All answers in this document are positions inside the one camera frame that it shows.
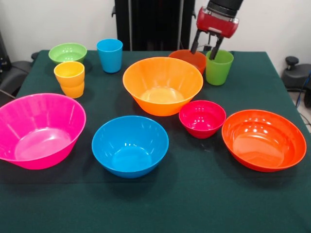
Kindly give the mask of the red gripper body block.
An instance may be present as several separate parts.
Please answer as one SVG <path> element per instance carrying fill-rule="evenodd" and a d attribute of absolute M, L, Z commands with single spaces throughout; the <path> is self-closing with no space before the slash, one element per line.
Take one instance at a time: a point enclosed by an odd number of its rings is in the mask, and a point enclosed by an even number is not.
<path fill-rule="evenodd" d="M 238 18 L 229 18 L 201 7 L 197 16 L 197 31 L 217 37 L 231 38 L 239 25 Z"/>

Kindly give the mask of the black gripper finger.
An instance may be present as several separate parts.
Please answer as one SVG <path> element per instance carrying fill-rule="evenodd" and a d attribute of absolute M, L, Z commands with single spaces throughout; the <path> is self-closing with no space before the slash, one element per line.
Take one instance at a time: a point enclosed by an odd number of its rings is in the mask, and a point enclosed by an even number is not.
<path fill-rule="evenodd" d="M 209 60 L 214 60 L 216 55 L 217 55 L 217 52 L 220 48 L 220 45 L 223 41 L 223 37 L 222 36 L 218 36 L 217 37 L 217 42 L 216 42 L 216 45 L 215 47 L 211 50 L 211 53 L 210 53 L 210 56 L 209 56 Z"/>
<path fill-rule="evenodd" d="M 199 37 L 200 37 L 200 33 L 201 33 L 200 30 L 196 31 L 196 34 L 195 34 L 195 37 L 194 37 L 194 40 L 193 40 L 193 43 L 192 43 L 192 46 L 191 46 L 191 49 L 190 49 L 190 52 L 192 54 L 195 54 L 196 51 L 197 51 L 197 48 L 198 48 L 198 45 L 199 45 L 198 40 L 199 40 Z"/>

